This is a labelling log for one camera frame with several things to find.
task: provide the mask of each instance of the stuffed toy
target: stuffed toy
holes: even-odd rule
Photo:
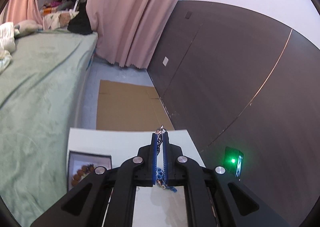
[[[45,2],[41,9],[46,9],[48,7],[56,7],[60,5],[65,0],[53,0],[51,3]]]
[[[37,24],[34,20],[24,20],[14,26],[14,37],[24,37],[38,30],[42,30],[42,25]]]

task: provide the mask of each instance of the clutter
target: clutter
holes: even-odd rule
[[[24,20],[18,22],[14,28],[18,30],[18,32],[15,33],[15,38],[19,38],[27,36],[38,30],[42,30],[42,25],[37,24],[34,20]]]
[[[56,30],[58,28],[63,28],[68,25],[68,23],[78,15],[79,12],[69,11],[59,11],[54,14],[48,14],[43,17],[43,27],[44,30]]]
[[[53,14],[58,11],[65,11],[72,8],[72,1],[68,0],[53,0],[51,3],[45,2],[40,9],[40,14],[45,16],[47,14]]]

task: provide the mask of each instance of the cardboard sheet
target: cardboard sheet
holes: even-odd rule
[[[100,81],[97,130],[174,130],[154,87]]]

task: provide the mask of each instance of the bed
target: bed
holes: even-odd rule
[[[96,33],[20,38],[0,74],[0,194],[22,227],[67,191],[68,133],[81,121],[96,42]]]

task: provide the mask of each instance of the black bag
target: black bag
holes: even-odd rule
[[[69,22],[68,31],[82,35],[88,35],[92,33],[85,5],[86,3],[79,5],[79,13]]]

